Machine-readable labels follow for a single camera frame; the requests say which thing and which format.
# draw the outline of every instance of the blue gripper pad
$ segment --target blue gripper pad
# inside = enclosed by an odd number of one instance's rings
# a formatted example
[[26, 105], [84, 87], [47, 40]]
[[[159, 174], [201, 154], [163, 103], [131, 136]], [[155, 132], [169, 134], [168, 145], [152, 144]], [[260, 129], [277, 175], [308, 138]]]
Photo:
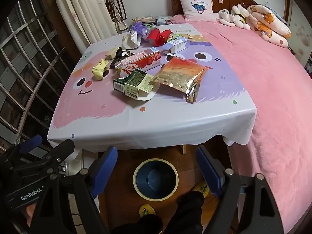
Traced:
[[19, 152], [20, 154], [26, 154], [34, 148], [38, 147], [41, 143], [42, 137], [40, 135], [35, 135], [34, 137], [20, 144]]
[[118, 151], [116, 147], [109, 146], [103, 156], [100, 159], [96, 159], [90, 166], [90, 177], [93, 179], [93, 189], [91, 191], [93, 198], [104, 191], [117, 162], [117, 157]]
[[220, 198], [221, 187], [225, 183], [222, 172], [224, 167], [218, 160], [212, 158], [204, 146], [196, 148], [195, 159], [211, 193]]

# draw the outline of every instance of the gold foil bag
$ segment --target gold foil bag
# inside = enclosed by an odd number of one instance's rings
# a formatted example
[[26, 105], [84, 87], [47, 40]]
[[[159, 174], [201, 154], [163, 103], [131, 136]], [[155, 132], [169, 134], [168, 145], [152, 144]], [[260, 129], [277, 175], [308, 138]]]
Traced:
[[187, 96], [187, 102], [194, 103], [199, 91], [200, 80], [207, 69], [195, 62], [174, 57], [158, 71], [152, 82], [182, 91]]

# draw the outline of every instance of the window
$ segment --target window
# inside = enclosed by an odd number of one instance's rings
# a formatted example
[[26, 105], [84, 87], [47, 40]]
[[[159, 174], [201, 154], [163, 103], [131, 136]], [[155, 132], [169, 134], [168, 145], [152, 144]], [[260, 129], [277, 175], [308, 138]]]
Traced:
[[19, 0], [0, 28], [0, 151], [36, 134], [33, 155], [52, 148], [46, 136], [73, 68], [42, 0]]

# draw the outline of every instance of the screw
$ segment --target screw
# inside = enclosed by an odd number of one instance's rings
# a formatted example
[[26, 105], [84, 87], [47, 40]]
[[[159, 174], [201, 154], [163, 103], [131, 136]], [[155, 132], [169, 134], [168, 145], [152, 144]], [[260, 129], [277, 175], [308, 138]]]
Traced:
[[80, 174], [82, 175], [86, 175], [89, 172], [89, 170], [87, 168], [83, 168], [80, 170]]
[[51, 174], [50, 175], [50, 179], [56, 179], [57, 178], [57, 175], [56, 174]]
[[49, 174], [50, 174], [50, 173], [52, 173], [53, 171], [54, 171], [53, 168], [49, 168], [49, 169], [46, 170], [46, 173], [49, 173]]
[[228, 174], [228, 175], [233, 175], [234, 171], [232, 169], [228, 168], [228, 169], [225, 170], [225, 173]]
[[263, 180], [264, 179], [264, 176], [261, 174], [261, 173], [258, 173], [256, 175], [256, 177], [259, 179], [259, 180]]

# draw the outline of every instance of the barcode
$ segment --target barcode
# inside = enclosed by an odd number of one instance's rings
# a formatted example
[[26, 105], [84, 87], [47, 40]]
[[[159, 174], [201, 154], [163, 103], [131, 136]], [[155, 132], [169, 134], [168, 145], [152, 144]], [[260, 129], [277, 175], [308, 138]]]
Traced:
[[114, 89], [124, 93], [124, 85], [121, 83], [114, 82]]

